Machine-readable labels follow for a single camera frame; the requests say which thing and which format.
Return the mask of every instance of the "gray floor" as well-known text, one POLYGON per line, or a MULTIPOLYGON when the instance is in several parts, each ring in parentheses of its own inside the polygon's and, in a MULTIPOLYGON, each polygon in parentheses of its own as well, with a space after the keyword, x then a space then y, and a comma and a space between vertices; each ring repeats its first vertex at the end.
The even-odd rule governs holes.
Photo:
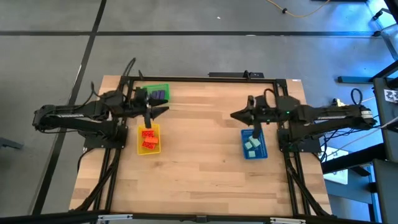
MULTIPOLYGON (((375 1, 371 8, 378 7, 375 1)), ((322 3, 276 2, 296 14, 322 3)), ((91 30, 99 6, 99 0, 0 1, 0 30, 91 30)), ((333 2, 311 17, 297 19, 263 0, 117 0, 108 1, 99 30, 372 31, 378 26, 371 21, 371 10, 365 3, 333 2)), ((87 41, 88 37, 0 36, 0 136, 24 143, 20 151, 0 149, 0 217, 29 213, 54 139, 34 131, 33 111, 67 102, 87 41)), ((103 75, 120 75, 132 57, 137 57, 132 74, 140 69, 144 75, 204 77, 208 72, 248 69, 269 78, 302 79, 307 103, 313 106, 327 105, 333 98, 351 103, 353 86, 337 84, 337 76, 370 77, 393 62, 380 37, 97 37, 76 102, 86 99, 91 81, 99 88, 103 75)), ((364 98, 373 94, 370 86, 356 87, 364 98)), ((377 113, 374 101, 366 106, 377 113)), ((362 134, 331 141, 330 146, 340 147, 362 134)), ((347 150, 379 142, 377 133, 347 150)), ((79 135, 67 134, 45 213, 67 211, 82 145, 79 135)), ((332 197, 331 203, 340 217, 369 218, 363 206, 332 197), (347 204, 355 212, 342 212, 347 204)))

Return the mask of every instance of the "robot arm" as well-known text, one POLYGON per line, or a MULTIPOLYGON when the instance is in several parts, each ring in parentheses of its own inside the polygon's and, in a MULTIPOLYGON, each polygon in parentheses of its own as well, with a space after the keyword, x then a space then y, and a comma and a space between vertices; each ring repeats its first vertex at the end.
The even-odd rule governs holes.
POLYGON ((245 109, 231 113, 231 117, 247 125, 254 125, 253 137, 258 138, 261 123, 290 121, 290 141, 334 131, 341 128, 368 130, 375 124, 370 109, 363 105, 327 106, 313 108, 300 105, 291 96, 278 96, 278 107, 271 108, 263 96, 248 96, 245 109))
POLYGON ((135 118, 143 115, 146 127, 150 128, 150 119, 158 117, 169 109, 168 106, 156 108, 151 106, 166 102, 167 100, 151 98, 145 88, 137 87, 134 98, 130 100, 125 99, 120 90, 109 91, 99 96, 99 100, 83 105, 45 105, 35 111, 33 126, 42 132, 55 128, 68 128, 77 130, 84 137, 95 135, 112 139, 117 135, 118 122, 106 121, 109 115, 113 118, 135 118))

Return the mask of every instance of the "wooden table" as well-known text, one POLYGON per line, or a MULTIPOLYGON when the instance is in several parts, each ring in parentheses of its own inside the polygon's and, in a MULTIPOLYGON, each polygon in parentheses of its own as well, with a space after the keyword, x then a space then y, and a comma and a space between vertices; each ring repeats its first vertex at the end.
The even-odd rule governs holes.
MULTIPOLYGON (((99 93, 116 89, 119 76, 105 76, 99 93)), ((162 82, 134 82, 134 86, 162 82)), ((289 95, 305 104, 300 80, 287 80, 289 95)), ((267 159, 245 160, 240 131, 248 128, 229 114, 246 106, 248 95, 261 95, 269 84, 169 82, 170 110, 160 124, 162 152, 137 155, 137 125, 128 119, 129 134, 121 154, 112 212, 207 215, 291 216, 289 187, 277 125, 264 125, 267 159)), ((275 106, 272 95, 267 96, 275 106)), ((104 149, 81 161, 70 208, 76 208, 97 184, 104 149)), ((331 212, 318 159, 301 153, 306 185, 331 212)), ((101 208, 104 207, 105 193, 101 208)), ((296 186, 299 211, 301 195, 296 186)))

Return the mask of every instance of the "table leg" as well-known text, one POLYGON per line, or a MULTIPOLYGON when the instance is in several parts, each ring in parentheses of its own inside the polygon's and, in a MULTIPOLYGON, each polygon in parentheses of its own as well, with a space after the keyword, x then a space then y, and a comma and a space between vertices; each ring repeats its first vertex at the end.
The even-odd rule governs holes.
POLYGON ((19 144, 18 142, 14 142, 5 138, 0 138, 0 147, 11 147, 14 149, 22 149, 24 145, 19 144))
POLYGON ((339 83, 360 83, 360 84, 371 84, 375 78, 386 78, 392 75, 398 70, 398 60, 390 64, 385 69, 381 70, 379 73, 375 74, 373 77, 338 77, 337 81, 339 83))
POLYGON ((372 162, 373 159, 386 159, 384 143, 371 146, 358 152, 350 153, 347 156, 341 156, 339 158, 326 161, 322 163, 322 171, 324 174, 328 174, 366 164, 368 162, 372 162))

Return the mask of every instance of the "purple block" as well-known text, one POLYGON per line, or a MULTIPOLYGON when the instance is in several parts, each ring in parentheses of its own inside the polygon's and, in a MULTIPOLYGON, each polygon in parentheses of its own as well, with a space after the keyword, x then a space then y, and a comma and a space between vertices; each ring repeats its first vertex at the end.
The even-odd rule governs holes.
POLYGON ((164 100, 164 96, 166 95, 166 91, 165 90, 159 90, 159 99, 160 100, 164 100))
POLYGON ((150 97, 156 99, 156 92, 157 91, 153 91, 152 93, 150 93, 150 97))

